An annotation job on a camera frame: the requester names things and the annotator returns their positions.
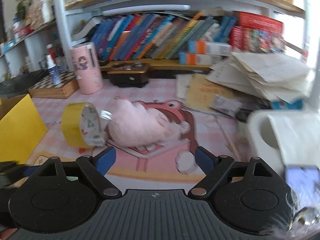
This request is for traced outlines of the pink plush toy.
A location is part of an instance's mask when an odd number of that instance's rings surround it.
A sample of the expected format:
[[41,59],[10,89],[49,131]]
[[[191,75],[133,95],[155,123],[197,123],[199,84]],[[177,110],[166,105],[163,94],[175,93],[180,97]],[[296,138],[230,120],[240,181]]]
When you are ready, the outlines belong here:
[[106,127],[108,137],[124,147],[148,146],[177,139],[189,131],[190,125],[186,121],[170,121],[155,107],[126,99],[115,101]]

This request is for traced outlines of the pink cartoon desk mat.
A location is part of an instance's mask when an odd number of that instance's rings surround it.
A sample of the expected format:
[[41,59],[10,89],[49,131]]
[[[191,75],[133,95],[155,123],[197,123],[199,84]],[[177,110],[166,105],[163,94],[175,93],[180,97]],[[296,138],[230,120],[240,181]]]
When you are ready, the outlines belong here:
[[193,152],[202,146],[214,155],[228,155],[246,161],[246,139],[239,133],[235,119],[186,109],[176,99],[173,79],[152,79],[143,88],[119,88],[108,81],[91,95],[75,92],[67,99],[33,100],[47,133],[28,158],[31,165],[41,165],[49,157],[75,160],[95,149],[77,149],[65,141],[61,116],[71,103],[90,102],[98,111],[112,112],[121,105],[125,127],[132,131],[132,148],[118,148],[116,159],[106,178],[121,191],[126,189],[189,190],[204,174],[196,165]]

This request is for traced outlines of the yellow tape roll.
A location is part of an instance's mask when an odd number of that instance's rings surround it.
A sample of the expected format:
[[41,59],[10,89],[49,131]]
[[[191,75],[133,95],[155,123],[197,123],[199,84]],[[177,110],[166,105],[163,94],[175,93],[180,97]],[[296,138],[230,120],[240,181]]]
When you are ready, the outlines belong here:
[[103,147],[106,142],[98,111],[90,102],[68,104],[62,114],[61,130],[65,141],[72,147]]

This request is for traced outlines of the yellow cardboard box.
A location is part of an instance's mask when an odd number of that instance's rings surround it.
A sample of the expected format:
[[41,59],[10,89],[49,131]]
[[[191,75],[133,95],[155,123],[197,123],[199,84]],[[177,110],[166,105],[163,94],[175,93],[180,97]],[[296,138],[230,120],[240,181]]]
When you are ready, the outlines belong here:
[[46,132],[29,94],[1,98],[1,161],[25,163]]

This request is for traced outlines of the yellow booklet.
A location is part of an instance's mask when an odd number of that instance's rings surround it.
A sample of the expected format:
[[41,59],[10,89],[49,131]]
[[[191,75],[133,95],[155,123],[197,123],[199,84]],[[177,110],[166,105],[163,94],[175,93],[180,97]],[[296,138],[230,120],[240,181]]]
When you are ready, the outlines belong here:
[[211,105],[217,95],[234,98],[232,89],[212,83],[206,77],[203,74],[192,75],[184,103],[186,107],[202,112],[212,112]]

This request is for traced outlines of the wooden chess board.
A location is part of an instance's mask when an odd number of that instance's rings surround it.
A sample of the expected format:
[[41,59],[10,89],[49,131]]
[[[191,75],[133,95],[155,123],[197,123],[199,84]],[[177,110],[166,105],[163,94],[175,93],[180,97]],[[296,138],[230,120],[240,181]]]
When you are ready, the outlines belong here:
[[55,85],[47,76],[30,87],[29,94],[33,98],[67,99],[79,89],[74,73],[61,73],[60,79],[61,82]]

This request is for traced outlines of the dark brown wooden box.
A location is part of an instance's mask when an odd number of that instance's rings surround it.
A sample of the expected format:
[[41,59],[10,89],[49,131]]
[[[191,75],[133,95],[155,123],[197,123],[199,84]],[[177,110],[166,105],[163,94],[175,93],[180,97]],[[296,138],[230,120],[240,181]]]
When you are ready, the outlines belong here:
[[108,71],[110,83],[118,87],[144,87],[150,65],[144,62],[116,63]]

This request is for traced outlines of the pink cartoon cylinder container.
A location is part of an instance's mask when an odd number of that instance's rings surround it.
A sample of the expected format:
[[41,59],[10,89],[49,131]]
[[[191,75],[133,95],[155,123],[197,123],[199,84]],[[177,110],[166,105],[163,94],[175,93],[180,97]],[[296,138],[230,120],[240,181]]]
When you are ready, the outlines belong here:
[[79,44],[70,54],[81,93],[88,95],[101,90],[104,84],[94,43]]

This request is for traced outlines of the lower orange white box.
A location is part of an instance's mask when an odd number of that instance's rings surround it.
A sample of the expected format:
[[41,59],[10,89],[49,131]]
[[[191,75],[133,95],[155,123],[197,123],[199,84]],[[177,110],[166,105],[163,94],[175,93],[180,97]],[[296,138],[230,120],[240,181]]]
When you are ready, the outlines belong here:
[[190,54],[184,51],[179,53],[179,64],[182,65],[213,65],[222,60],[222,56],[207,54]]

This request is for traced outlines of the orange white box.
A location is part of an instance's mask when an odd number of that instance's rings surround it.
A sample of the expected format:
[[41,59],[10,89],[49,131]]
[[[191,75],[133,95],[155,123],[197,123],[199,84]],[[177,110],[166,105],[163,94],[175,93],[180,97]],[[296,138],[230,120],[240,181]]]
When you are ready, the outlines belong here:
[[179,64],[182,65],[213,65],[222,60],[222,56],[207,54],[190,54],[184,51],[179,53]]
[[219,42],[189,41],[188,51],[191,54],[229,56],[232,46]]

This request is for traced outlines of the stack of loose papers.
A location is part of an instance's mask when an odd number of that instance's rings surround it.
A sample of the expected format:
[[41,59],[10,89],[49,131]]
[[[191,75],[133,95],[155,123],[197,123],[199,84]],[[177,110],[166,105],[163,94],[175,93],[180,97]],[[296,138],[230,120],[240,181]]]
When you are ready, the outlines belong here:
[[310,95],[315,72],[282,53],[233,52],[211,67],[206,79],[269,101],[292,103]]

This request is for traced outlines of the upper orange white box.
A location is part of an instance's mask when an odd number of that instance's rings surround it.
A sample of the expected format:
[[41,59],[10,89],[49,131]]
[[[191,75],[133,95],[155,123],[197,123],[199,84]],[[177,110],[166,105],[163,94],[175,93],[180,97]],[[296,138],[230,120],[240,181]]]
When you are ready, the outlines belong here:
[[188,51],[191,54],[229,56],[232,46],[219,42],[189,41]]

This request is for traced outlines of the row of colourful books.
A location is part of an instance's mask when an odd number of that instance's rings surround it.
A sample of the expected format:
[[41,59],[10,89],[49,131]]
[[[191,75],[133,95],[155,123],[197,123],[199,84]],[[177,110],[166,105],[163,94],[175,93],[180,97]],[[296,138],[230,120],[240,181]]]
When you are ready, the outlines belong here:
[[235,23],[233,16],[202,12],[191,17],[155,11],[122,14],[102,18],[90,41],[101,61],[178,60],[180,51],[189,53],[189,41],[229,44]]

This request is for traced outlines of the white bookshelf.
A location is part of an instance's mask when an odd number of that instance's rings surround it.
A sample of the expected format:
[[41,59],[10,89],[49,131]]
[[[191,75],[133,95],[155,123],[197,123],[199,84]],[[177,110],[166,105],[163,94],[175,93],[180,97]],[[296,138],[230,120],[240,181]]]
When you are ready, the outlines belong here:
[[55,19],[68,65],[72,66],[70,49],[85,42],[85,38],[74,40],[72,32],[80,20],[95,16],[111,16],[147,11],[182,11],[212,14],[213,10],[223,12],[247,11],[274,17],[276,13],[306,17],[306,9],[301,9],[283,0],[83,0],[65,6],[64,0],[53,0]]

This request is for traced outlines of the red boxed book set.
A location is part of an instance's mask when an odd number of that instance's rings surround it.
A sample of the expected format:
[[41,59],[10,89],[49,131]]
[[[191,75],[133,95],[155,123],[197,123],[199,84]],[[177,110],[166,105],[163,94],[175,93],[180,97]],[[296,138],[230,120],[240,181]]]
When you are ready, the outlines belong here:
[[235,11],[236,23],[229,35],[234,50],[251,53],[283,53],[283,23],[273,18],[250,12]]

